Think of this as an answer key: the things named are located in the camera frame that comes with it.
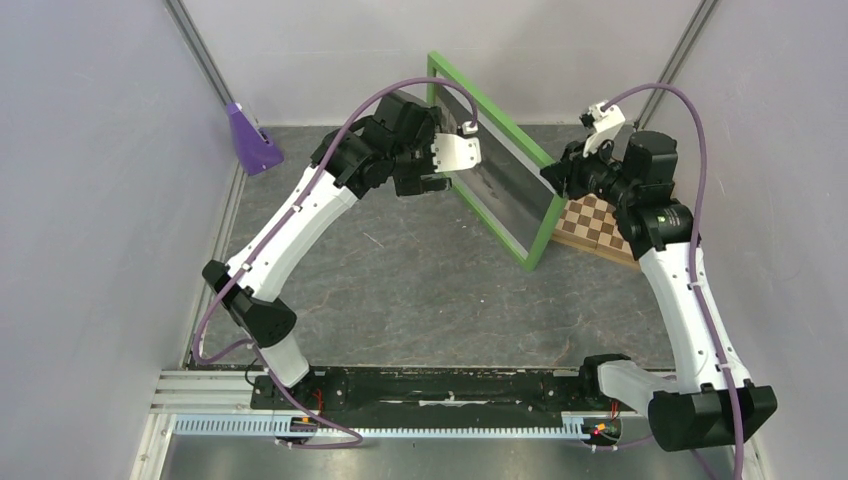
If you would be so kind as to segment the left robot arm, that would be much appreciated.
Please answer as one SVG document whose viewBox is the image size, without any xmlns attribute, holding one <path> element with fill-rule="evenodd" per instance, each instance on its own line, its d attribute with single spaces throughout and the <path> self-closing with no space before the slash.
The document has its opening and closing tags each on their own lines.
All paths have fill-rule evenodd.
<svg viewBox="0 0 848 480">
<path fill-rule="evenodd" d="M 414 96 L 382 98 L 373 114 L 324 137 L 295 190 L 253 240 L 228 261 L 203 268 L 221 306 L 277 377 L 276 396 L 287 406 L 307 405 L 314 383 L 293 334 L 297 315 L 279 297 L 285 282 L 327 228 L 387 180 L 400 196 L 448 189 L 449 181 L 435 175 L 441 121 L 440 108 Z"/>
</svg>

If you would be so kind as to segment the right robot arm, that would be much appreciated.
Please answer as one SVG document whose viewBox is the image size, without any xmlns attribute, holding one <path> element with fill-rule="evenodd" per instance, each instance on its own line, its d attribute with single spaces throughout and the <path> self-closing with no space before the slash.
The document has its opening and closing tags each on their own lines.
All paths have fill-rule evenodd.
<svg viewBox="0 0 848 480">
<path fill-rule="evenodd" d="M 754 384 L 721 322 L 706 278 L 692 210 L 678 201 L 677 143 L 639 131 L 622 161 L 606 141 L 593 153 L 566 145 L 541 175 L 568 200 L 593 195 L 613 208 L 617 229 L 654 293 L 671 342 L 675 376 L 645 370 L 625 354 L 589 356 L 577 392 L 591 408 L 613 399 L 647 418 L 667 452 L 747 441 L 776 412 L 772 387 Z"/>
</svg>

